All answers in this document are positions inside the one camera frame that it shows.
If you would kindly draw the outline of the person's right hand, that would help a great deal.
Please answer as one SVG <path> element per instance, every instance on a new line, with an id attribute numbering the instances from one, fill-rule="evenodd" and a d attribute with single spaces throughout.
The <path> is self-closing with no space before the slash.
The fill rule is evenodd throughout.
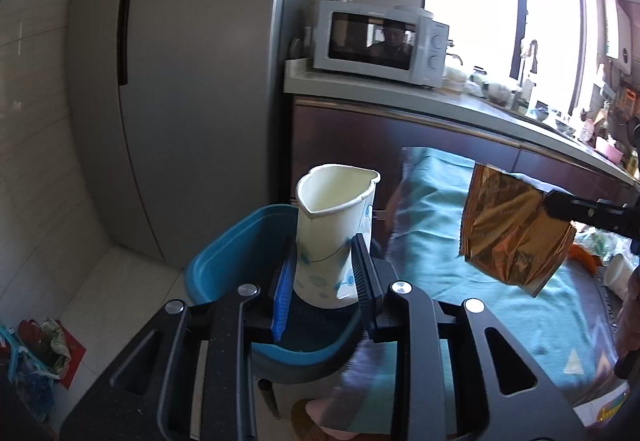
<path id="1" fill-rule="evenodd" d="M 615 375 L 627 379 L 639 357 L 639 269 L 628 279 L 627 297 L 618 313 L 615 347 L 618 360 Z"/>

